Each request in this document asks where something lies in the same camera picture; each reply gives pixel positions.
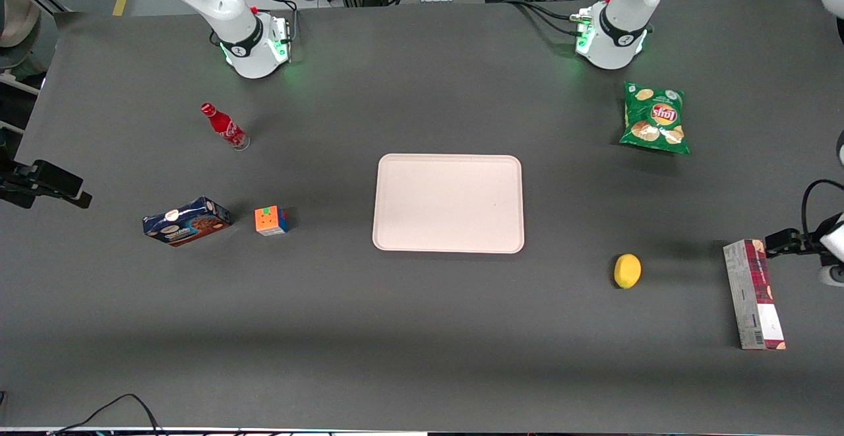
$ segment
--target bottle cap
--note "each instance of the bottle cap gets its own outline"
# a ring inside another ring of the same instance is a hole
[[[199,107],[202,110],[202,114],[207,115],[207,117],[211,117],[212,115],[217,114],[217,108],[214,108],[214,105],[211,103],[203,103],[202,106]]]

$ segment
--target bag of chips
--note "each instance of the bag of chips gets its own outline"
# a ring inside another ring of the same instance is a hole
[[[621,144],[688,154],[683,135],[683,92],[654,90],[624,82],[624,135]]]

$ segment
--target blue box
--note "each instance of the blue box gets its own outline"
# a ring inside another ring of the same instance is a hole
[[[207,197],[165,214],[144,217],[144,235],[178,247],[231,225],[229,211]]]

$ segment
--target rubik's cube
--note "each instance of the rubik's cube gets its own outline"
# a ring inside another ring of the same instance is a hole
[[[287,233],[287,214],[284,210],[279,211],[278,207],[256,208],[255,210],[255,231],[265,237]]]

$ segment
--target lay's logo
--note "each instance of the lay's logo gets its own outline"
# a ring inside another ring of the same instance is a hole
[[[677,121],[677,109],[673,109],[665,103],[659,103],[651,109],[651,117],[659,124],[671,124]]]

